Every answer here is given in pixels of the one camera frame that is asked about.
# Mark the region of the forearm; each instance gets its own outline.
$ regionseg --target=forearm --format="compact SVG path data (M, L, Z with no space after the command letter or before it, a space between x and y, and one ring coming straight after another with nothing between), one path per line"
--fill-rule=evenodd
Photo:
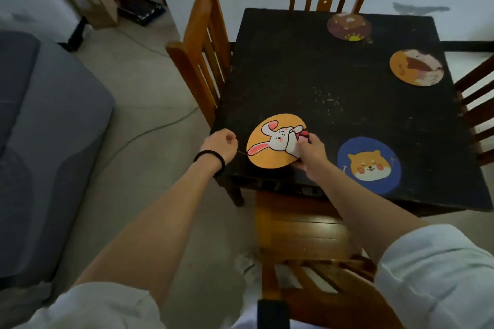
M218 169L204 155L96 257L78 278L145 289L158 305L170 289L207 182Z
M364 188L328 161L318 167L318 185L377 264L398 238L427 224Z

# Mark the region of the hand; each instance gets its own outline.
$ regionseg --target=hand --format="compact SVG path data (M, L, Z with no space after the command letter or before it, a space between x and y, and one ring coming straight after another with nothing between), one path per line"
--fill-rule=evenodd
M228 164L235 157L238 146L239 142L237 140L237 137L235 136L235 133L228 129L222 129L207 137L204 140L200 151L212 150L218 152L225 160L225 163ZM204 160L211 160L211 162L217 167L216 171L221 169L221 162L217 157L213 156L212 154L204 154L198 158L198 161L203 158Z
M296 161L293 165L305 171L309 179L317 182L322 167L328 162L324 143L321 142L317 135L309 133L309 139L300 138L297 142L297 147L302 161Z

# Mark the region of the tile floor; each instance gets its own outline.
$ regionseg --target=tile floor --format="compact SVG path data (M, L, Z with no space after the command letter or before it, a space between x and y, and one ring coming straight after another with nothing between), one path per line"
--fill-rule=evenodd
M126 20L118 28L164 54L166 42L178 39L168 13L146 28ZM136 140L105 167L129 139L177 120L197 104L169 58L145 50L116 29L92 32L76 55L112 92L117 108L55 279L55 295L67 290L110 239L185 172L208 135L207 123L196 111ZM455 80L487 57L447 54ZM484 173L494 193L494 167L486 166ZM238 317L244 280L235 272L233 260L240 251L256 247L253 193L246 191L244 196L246 206L235 208L215 182L208 186L162 308L169 329L216 329ZM464 211L430 221L458 226L494 252L494 214Z

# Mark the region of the left hand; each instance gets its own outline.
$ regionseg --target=left hand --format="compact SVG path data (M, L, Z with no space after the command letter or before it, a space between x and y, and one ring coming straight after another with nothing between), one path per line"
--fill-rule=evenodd
M238 146L239 146L239 142L237 140L237 137L235 136L235 133L233 133L231 130L228 129L222 129L207 137L204 140L204 143L202 144L200 151L212 150L218 152L221 155L221 157L225 160L225 163L228 164L235 157ZM219 167L221 167L221 162L219 161L219 159L216 157L214 157L214 159L220 163Z

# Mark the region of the coaster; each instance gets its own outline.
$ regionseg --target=coaster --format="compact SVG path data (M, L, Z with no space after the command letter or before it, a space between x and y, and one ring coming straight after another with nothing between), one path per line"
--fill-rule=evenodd
M247 141L247 156L261 168L284 167L300 157L296 146L300 138L309 138L300 117L289 113L275 115L254 129Z
M371 34L371 23L359 14L338 13L328 20L328 31L338 39L360 41Z
M435 85L444 75L439 60L418 50L394 53L389 59L389 67L400 80L415 86Z
M378 195L394 189L401 179L398 158L377 139L363 136L349 139L338 151L337 165L347 176Z

